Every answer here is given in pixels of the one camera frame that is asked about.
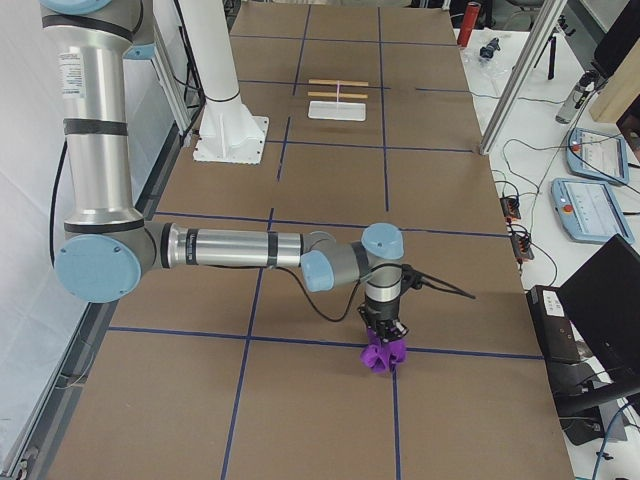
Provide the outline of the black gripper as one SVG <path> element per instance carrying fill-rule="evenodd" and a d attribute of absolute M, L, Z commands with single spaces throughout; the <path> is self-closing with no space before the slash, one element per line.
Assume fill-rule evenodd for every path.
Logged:
<path fill-rule="evenodd" d="M 399 318 L 399 301 L 365 301 L 357 311 L 367 327 L 369 345 L 382 346 L 383 341 L 399 341 L 408 333 L 408 328 Z"/>

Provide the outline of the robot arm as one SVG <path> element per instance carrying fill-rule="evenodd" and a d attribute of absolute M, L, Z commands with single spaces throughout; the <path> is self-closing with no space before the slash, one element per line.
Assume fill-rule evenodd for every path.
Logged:
<path fill-rule="evenodd" d="M 154 40 L 149 1 L 45 1 L 43 29 L 58 48 L 64 134 L 74 188 L 66 239 L 53 266 L 61 284 L 92 303 L 131 293 L 154 269 L 300 268 L 302 289 L 363 286 L 359 309 L 371 343 L 398 346 L 404 288 L 403 237 L 388 223 L 340 244 L 323 232 L 229 231 L 147 221 L 135 208 L 129 172 L 123 62 Z"/>

